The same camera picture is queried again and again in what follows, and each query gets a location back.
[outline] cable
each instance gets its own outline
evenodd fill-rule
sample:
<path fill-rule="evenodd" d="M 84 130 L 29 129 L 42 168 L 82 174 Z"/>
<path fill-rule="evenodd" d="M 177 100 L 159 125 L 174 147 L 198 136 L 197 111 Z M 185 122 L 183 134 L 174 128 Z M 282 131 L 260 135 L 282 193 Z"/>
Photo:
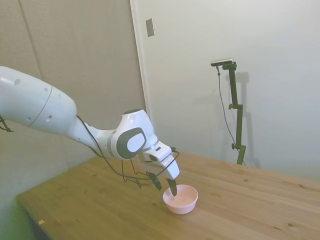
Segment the cable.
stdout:
<path fill-rule="evenodd" d="M 221 99 L 221 104 L 222 104 L 222 110 L 223 110 L 223 116 L 224 116 L 224 121 L 225 121 L 225 124 L 226 124 L 226 128 L 228 129 L 228 132 L 232 138 L 232 141 L 233 141 L 233 144 L 236 145 L 236 142 L 235 142 L 235 139 L 234 139 L 234 136 L 232 136 L 232 133 L 230 131 L 230 128 L 229 128 L 229 125 L 228 125 L 228 122 L 227 122 L 227 117 L 226 117 L 226 111 L 225 111 L 225 105 L 224 105 L 224 101 L 222 100 L 222 94 L 221 94 L 221 81 L 220 81 L 220 71 L 219 71 L 219 67 L 216 66 L 216 69 L 218 71 L 218 78 L 219 78 L 219 94 L 220 94 L 220 99 Z"/>
<path fill-rule="evenodd" d="M 115 174 L 117 174 L 117 175 L 119 175 L 119 176 L 121 176 L 121 177 L 123 177 L 123 178 L 126 177 L 126 178 L 130 178 L 130 179 L 146 180 L 146 181 L 147 181 L 147 180 L 153 180 L 153 179 L 155 179 L 156 177 L 158 177 L 160 174 L 162 174 L 162 173 L 179 157 L 179 152 L 173 149 L 172 152 L 173 152 L 173 153 L 177 153 L 176 157 L 175 157 L 163 170 L 161 170 L 157 175 L 155 175 L 155 176 L 153 176 L 153 177 L 150 177 L 150 178 L 127 176 L 127 175 L 121 174 L 121 173 L 117 172 L 117 171 L 112 167 L 112 165 L 109 163 L 108 158 L 105 157 L 104 153 L 103 153 L 102 150 L 101 150 L 101 147 L 100 147 L 99 143 L 97 142 L 97 140 L 96 140 L 96 138 L 93 136 L 93 134 L 90 132 L 90 130 L 89 130 L 88 127 L 86 126 L 85 122 L 84 122 L 84 121 L 81 119 L 81 117 L 79 117 L 78 115 L 77 115 L 76 117 L 81 121 L 82 125 L 84 126 L 84 128 L 86 129 L 86 131 L 88 132 L 88 134 L 91 136 L 91 138 L 93 139 L 93 141 L 95 142 L 97 148 L 98 148 L 99 151 L 100 151 L 101 156 L 100 156 L 99 154 L 97 154 L 97 152 L 96 152 L 94 149 L 92 149 L 91 147 L 90 147 L 90 149 L 91 149 L 95 154 L 97 154 L 99 157 L 102 157 L 102 158 L 105 160 L 105 162 L 108 164 L 108 166 L 111 168 L 111 170 L 112 170 Z"/>

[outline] bowl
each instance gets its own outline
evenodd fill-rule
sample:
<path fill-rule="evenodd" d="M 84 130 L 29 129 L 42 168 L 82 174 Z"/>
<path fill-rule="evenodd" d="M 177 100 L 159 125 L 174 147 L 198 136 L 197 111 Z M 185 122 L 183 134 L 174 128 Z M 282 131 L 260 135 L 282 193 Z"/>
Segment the bowl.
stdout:
<path fill-rule="evenodd" d="M 174 214 L 190 213 L 196 206 L 198 200 L 197 190 L 189 185 L 177 185 L 177 194 L 173 196 L 170 188 L 164 191 L 163 201 L 168 209 Z"/>

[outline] table surface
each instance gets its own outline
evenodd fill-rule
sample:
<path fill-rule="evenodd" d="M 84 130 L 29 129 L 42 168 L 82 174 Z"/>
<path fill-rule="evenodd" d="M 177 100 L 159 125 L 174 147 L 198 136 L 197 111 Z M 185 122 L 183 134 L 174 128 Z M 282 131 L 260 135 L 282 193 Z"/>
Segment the table surface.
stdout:
<path fill-rule="evenodd" d="M 177 162 L 177 184 L 199 193 L 186 215 L 167 209 L 164 178 L 161 191 L 150 181 L 139 188 L 98 157 L 18 201 L 57 240 L 320 240 L 319 182 L 184 153 Z"/>

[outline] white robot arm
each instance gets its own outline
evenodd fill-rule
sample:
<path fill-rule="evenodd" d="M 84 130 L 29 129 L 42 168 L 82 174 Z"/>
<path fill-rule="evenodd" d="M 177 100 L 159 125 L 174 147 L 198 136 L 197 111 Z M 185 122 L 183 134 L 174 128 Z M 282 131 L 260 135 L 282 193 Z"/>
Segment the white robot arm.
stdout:
<path fill-rule="evenodd" d="M 106 157 L 130 160 L 138 155 L 139 166 L 153 176 L 164 170 L 162 174 L 175 192 L 178 165 L 171 148 L 158 140 L 144 110 L 125 112 L 115 130 L 96 129 L 77 117 L 75 102 L 64 92 L 33 76 L 0 66 L 0 115 L 28 128 L 66 136 L 97 153 L 101 149 Z"/>

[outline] light switch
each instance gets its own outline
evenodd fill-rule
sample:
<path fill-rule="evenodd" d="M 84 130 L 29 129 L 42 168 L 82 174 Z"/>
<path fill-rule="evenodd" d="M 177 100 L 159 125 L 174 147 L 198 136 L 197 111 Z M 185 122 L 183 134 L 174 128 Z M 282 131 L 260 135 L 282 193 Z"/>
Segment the light switch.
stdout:
<path fill-rule="evenodd" d="M 155 27 L 154 27 L 154 20 L 152 18 L 145 21 L 146 25 L 146 32 L 148 33 L 148 37 L 155 35 Z"/>

